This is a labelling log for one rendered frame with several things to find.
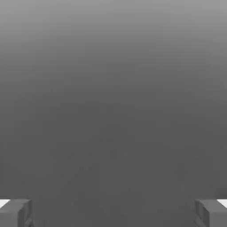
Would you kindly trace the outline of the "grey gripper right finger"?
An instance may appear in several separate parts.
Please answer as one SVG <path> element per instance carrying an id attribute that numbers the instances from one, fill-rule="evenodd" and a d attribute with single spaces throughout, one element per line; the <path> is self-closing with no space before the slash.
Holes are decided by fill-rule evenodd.
<path id="1" fill-rule="evenodd" d="M 195 214 L 198 227 L 227 227 L 227 199 L 196 200 Z"/>

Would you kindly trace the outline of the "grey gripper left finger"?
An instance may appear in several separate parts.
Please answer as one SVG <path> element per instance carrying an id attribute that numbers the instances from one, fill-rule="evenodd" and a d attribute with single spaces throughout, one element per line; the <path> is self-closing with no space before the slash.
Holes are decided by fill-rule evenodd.
<path id="1" fill-rule="evenodd" d="M 0 199 L 0 227 L 33 227 L 32 200 Z"/>

